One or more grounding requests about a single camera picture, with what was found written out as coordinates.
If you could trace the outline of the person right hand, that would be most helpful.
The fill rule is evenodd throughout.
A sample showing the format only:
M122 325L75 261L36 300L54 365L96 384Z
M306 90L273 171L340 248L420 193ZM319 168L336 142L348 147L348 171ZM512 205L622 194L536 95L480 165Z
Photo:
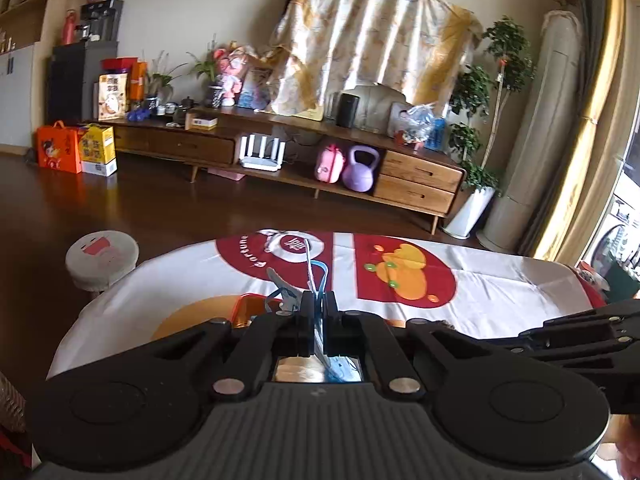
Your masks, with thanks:
M638 415L613 415L603 442L597 450L602 460L616 460L624 479L640 476L640 432Z

